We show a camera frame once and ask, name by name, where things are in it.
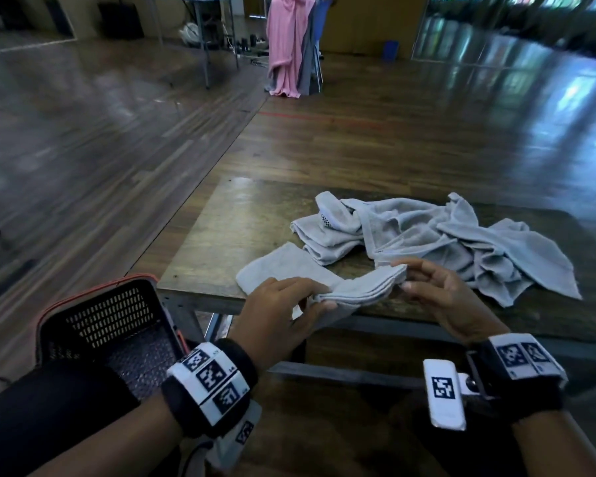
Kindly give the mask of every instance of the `pink dress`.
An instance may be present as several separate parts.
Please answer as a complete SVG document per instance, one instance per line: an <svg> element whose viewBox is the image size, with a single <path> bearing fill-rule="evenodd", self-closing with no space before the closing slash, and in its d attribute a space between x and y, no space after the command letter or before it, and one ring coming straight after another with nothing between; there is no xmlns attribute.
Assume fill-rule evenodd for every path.
<svg viewBox="0 0 596 477"><path fill-rule="evenodd" d="M267 18L270 42L270 74L278 67L276 89L271 95L300 97L298 74L302 63L302 39L316 0L271 0Z"/></svg>

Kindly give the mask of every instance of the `blue container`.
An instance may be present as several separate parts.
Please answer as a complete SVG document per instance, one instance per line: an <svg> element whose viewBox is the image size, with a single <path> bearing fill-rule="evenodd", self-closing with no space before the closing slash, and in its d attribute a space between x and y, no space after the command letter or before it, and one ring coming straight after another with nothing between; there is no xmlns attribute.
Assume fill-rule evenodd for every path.
<svg viewBox="0 0 596 477"><path fill-rule="evenodd" d="M397 51L399 48L400 43L397 40L389 40L388 42L384 42L382 60L395 60L397 58Z"/></svg>

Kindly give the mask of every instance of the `black basket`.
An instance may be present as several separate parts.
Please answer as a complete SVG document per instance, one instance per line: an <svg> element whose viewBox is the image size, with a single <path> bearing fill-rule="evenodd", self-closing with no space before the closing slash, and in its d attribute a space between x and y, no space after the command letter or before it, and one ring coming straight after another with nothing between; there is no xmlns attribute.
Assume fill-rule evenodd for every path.
<svg viewBox="0 0 596 477"><path fill-rule="evenodd" d="M139 399L166 378L184 345L159 303L156 280L137 275L54 304L37 325L35 363L80 359L113 369Z"/></svg>

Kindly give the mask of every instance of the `person's left hand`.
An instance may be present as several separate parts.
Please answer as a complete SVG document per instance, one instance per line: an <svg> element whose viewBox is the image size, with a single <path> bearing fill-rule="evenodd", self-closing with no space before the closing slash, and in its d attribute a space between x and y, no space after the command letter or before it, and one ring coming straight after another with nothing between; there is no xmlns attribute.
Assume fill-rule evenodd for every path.
<svg viewBox="0 0 596 477"><path fill-rule="evenodd" d="M229 338L241 346L262 373L309 337L322 313L335 309L335 302L323 301L292 320L296 304L312 294L326 292L329 288L308 278L269 278L247 297Z"/></svg>

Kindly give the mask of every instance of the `hand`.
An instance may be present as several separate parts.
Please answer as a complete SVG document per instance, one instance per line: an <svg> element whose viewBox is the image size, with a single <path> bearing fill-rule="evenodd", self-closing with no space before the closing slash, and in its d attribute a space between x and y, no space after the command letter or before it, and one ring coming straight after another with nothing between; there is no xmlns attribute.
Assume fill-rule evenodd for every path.
<svg viewBox="0 0 596 477"><path fill-rule="evenodd" d="M292 310L312 294L329 288L308 278L269 278L247 297L229 337L249 355L259 373L278 363L313 332L320 315L335 309L334 301L312 304L292 321Z"/></svg>
<svg viewBox="0 0 596 477"><path fill-rule="evenodd" d="M462 281L457 273L417 257L405 257L392 266L408 264L402 285L405 299L418 301L453 337L467 345L510 329Z"/></svg>

